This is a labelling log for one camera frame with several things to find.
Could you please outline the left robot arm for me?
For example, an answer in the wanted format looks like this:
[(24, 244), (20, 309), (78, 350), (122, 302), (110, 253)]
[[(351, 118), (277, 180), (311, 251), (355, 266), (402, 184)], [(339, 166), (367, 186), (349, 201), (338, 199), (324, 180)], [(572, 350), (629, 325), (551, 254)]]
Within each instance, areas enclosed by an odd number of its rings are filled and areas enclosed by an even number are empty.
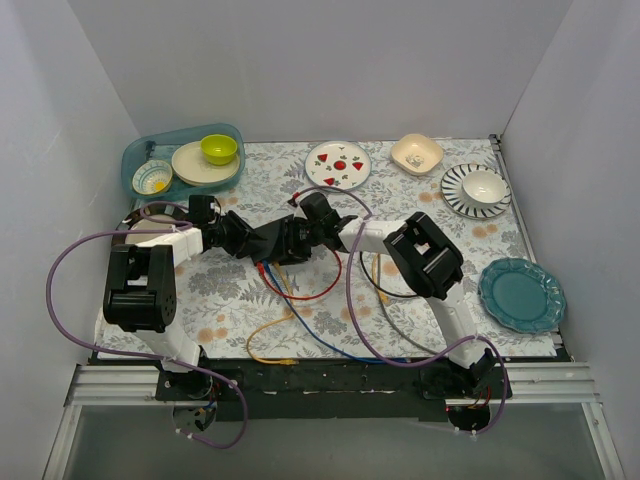
[(197, 365), (201, 348), (178, 319), (175, 269), (212, 248), (249, 256), (266, 237), (236, 213), (223, 214), (211, 195), (189, 197), (186, 221), (191, 228), (176, 227), (147, 242), (112, 248), (102, 313), (107, 323), (146, 343), (166, 370), (180, 373), (180, 390), (200, 400), (211, 392), (213, 377)]

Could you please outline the black network switch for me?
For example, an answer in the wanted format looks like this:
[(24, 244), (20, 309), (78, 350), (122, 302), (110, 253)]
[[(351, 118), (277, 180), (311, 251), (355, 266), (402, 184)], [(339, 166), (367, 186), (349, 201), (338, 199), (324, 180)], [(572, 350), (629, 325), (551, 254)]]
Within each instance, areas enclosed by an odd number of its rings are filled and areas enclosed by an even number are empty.
[(281, 262), (287, 256), (286, 233), (288, 219), (274, 220), (257, 228), (260, 237), (256, 242), (256, 250), (251, 254), (252, 261), (257, 264)]

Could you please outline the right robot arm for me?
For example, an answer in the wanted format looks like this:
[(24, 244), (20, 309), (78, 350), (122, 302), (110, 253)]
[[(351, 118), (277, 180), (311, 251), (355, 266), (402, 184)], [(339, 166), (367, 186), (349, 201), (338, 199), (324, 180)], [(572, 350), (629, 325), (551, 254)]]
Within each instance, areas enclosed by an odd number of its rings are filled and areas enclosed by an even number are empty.
[[(370, 210), (363, 216), (342, 216), (319, 192), (291, 202), (297, 207), (294, 214), (261, 228), (265, 252), (259, 261), (300, 264), (320, 245), (346, 253), (347, 307), (356, 333), (374, 357), (394, 367), (446, 369), (454, 389), (464, 397), (475, 397), (486, 389), (499, 354), (478, 334), (465, 303), (460, 250), (427, 214), (416, 212), (396, 221), (375, 220)], [(400, 362), (376, 351), (365, 338), (351, 298), (354, 257), (364, 252), (390, 256), (413, 294), (427, 302), (446, 343), (443, 351), (414, 363)]]

